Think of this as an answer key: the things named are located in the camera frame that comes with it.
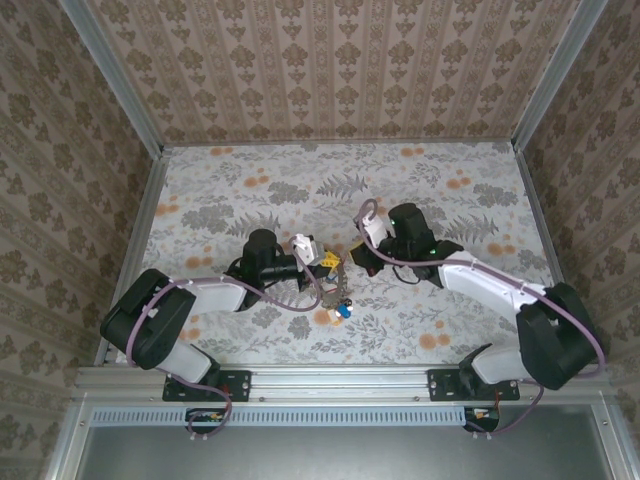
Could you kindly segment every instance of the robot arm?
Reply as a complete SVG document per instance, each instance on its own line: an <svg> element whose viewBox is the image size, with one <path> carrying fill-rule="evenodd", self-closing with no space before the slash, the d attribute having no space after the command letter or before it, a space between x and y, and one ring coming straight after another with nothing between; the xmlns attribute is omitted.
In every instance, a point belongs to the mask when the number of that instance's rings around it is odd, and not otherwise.
<svg viewBox="0 0 640 480"><path fill-rule="evenodd" d="M557 390L596 357L589 340L574 325L528 293L533 291L559 305L595 337L594 326L573 288L564 283L552 288L528 283L480 262L460 245L437 241L415 204L391 209L389 218L395 237L378 216L362 219L371 246L379 253L405 262L444 261L412 270L419 280L469 296L515 321L518 327L517 341L484 345L460 363L460 377L469 392L530 377ZM351 256L369 276L385 266L385 261L364 244L351 250Z"/></svg>
<svg viewBox="0 0 640 480"><path fill-rule="evenodd" d="M313 237L296 235L293 248L315 278L326 276L330 268L320 265L324 249ZM160 298L138 331L131 352L133 361L144 370L157 368L187 382L216 383L220 365L195 346L180 340L182 327L192 315L212 311L238 312L251 308L273 283L297 280L300 291L310 283L296 256L285 255L269 230L249 235L242 257L234 260L225 275L239 282L187 282L172 288ZM145 306L171 279L155 269L143 272L111 309L100 326L100 334L120 351L126 351L129 338Z"/></svg>

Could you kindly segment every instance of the vent grille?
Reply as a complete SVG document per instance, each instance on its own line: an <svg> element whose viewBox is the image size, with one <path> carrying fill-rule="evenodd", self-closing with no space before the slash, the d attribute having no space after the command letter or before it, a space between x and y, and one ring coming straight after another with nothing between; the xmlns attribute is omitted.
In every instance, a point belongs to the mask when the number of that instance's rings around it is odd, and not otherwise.
<svg viewBox="0 0 640 480"><path fill-rule="evenodd" d="M184 426L186 407L99 407L92 427ZM236 407L229 426L359 427L464 425L464 407ZM210 425L194 422L194 425Z"/></svg>

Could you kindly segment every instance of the gray leaf pattern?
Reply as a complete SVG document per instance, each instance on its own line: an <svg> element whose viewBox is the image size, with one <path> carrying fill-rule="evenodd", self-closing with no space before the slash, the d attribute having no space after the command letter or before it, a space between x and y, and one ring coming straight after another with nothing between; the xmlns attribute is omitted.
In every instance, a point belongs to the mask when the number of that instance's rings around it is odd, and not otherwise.
<svg viewBox="0 0 640 480"><path fill-rule="evenodd" d="M550 282L507 142L176 147L143 268L176 279L223 272L256 228L273 230L285 250L291 236L304 233L346 257L358 240L352 219L369 197L390 230L388 210L413 202L437 238L518 277ZM8 281L25 284L33 275L19 262L5 263L0 275ZM389 268L369 278L347 260L345 271L355 308L342 322L320 307L301 314L259 302L246 312L191 318L182 335L223 363L254 364L456 363L479 345L516 336L512 321L460 294L402 284ZM269 294L297 307L315 296L313 288L300 293L295 281ZM61 297L65 311L69 298ZM98 321L94 314L87 310L88 324ZM7 344L6 354L18 357L24 346L16 349L10 353ZM42 374L49 355L40 359L35 350L28 364Z"/></svg>

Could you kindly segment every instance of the floral tablecloth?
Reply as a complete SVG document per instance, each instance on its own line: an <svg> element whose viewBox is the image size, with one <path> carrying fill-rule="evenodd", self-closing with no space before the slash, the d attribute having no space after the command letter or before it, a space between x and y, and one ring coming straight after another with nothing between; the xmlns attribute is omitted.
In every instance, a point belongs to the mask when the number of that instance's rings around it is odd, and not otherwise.
<svg viewBox="0 0 640 480"><path fill-rule="evenodd" d="M273 230L283 244L312 234L344 254L357 239L352 218L375 197L382 213L414 202L436 238L529 281L551 282L507 142L183 147L170 155L145 269L173 278L222 272L256 228ZM516 335L513 323L475 301L427 282L402 284L389 268L369 278L348 261L346 273L355 310L339 326L321 308L296 314L258 303L193 316L181 335L222 363L245 364L455 363ZM269 293L311 302L294 282Z"/></svg>

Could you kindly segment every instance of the blue toy piece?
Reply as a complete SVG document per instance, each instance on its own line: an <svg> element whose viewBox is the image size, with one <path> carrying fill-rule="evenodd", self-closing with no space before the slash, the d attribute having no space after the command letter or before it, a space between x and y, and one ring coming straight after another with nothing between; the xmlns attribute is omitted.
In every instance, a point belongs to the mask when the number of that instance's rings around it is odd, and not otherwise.
<svg viewBox="0 0 640 480"><path fill-rule="evenodd" d="M336 317L349 318L351 316L351 312L353 311L353 302L350 299L346 299L345 302L341 305L338 305L338 308L335 309Z"/></svg>

